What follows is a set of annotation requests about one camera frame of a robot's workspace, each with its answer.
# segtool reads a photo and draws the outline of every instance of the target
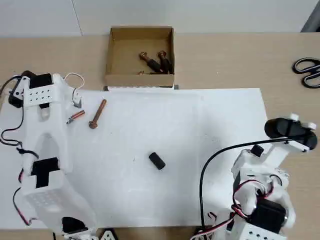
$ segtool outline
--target white foam board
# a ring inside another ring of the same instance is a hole
[[[97,227],[194,226],[200,224],[199,177],[205,161],[217,150],[265,140],[267,120],[261,92],[251,89],[168,91],[82,91],[84,117],[68,128],[73,172],[68,176],[97,213]],[[107,99],[97,129],[91,120]],[[7,103],[0,128],[19,124],[21,110]],[[23,128],[12,137],[23,136]],[[19,186],[21,158],[0,145],[1,229],[25,228],[12,205]],[[148,155],[157,152],[162,170]],[[240,149],[215,159],[204,177],[205,210],[231,204],[230,168]],[[29,217],[35,213],[21,196],[17,203]],[[32,228],[44,228],[34,221]]]

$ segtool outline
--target black rubber cylinder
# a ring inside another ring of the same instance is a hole
[[[149,159],[156,166],[158,170],[161,170],[166,166],[165,162],[155,152],[149,155]]]

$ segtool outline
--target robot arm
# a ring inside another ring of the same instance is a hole
[[[241,151],[231,169],[233,201],[239,213],[230,240],[251,239],[254,232],[262,239],[286,239],[281,230],[293,227],[296,213],[286,191],[289,175],[279,165],[289,153],[307,153],[316,147],[315,128],[314,123],[301,124],[296,115],[272,119],[265,124],[270,138],[296,140],[272,143],[265,154],[258,145]]]
[[[34,154],[22,155],[22,194],[56,234],[91,240],[97,227],[95,213],[67,177],[72,172],[72,160],[66,113],[76,105],[75,99],[81,103],[81,97],[56,73],[23,76],[18,84],[24,84],[23,147],[39,154],[39,159]]]

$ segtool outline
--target metal screw head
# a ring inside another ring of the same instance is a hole
[[[94,121],[90,121],[90,122],[89,122],[89,128],[95,129],[95,128],[97,128],[97,127],[98,127],[98,124],[95,123]]]
[[[145,51],[142,51],[142,52],[140,52],[139,55],[140,55],[140,57],[143,57],[143,56],[147,55],[147,53]]]
[[[160,52],[158,52],[158,56],[160,57],[161,55],[166,57],[167,53],[165,51],[161,50]]]

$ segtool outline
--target bolt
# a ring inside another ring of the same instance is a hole
[[[165,60],[166,59],[166,56],[167,56],[167,53],[165,51],[160,51],[158,52],[158,57],[162,60]]]
[[[140,52],[139,56],[146,62],[150,61],[150,58],[147,56],[147,53],[145,51]]]
[[[98,110],[96,111],[94,118],[92,121],[89,122],[89,128],[91,129],[95,129],[96,127],[98,127],[98,119],[102,113],[102,110],[104,109],[104,107],[106,106],[107,100],[103,99],[102,102],[100,103],[100,106],[98,108]]]

